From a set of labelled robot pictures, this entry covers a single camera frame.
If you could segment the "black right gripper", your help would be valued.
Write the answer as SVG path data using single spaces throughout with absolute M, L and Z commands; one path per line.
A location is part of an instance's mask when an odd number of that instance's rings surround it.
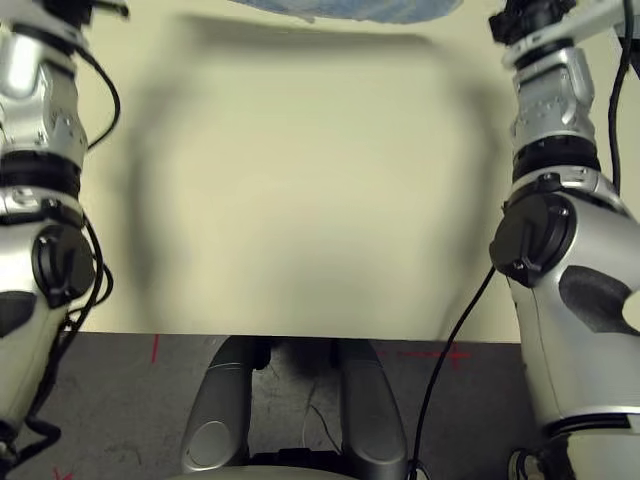
M 493 40 L 513 45 L 533 32 L 553 25 L 566 14 L 564 0 L 508 0 L 489 18 Z

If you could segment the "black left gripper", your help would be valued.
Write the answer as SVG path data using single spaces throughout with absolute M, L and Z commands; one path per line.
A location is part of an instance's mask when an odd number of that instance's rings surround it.
M 91 23 L 94 9 L 117 15 L 123 19 L 130 17 L 130 10 L 124 1 L 103 0 L 44 0 L 35 1 L 44 12 L 41 20 L 30 20 L 29 24 L 41 30 L 62 23 L 81 29 Z

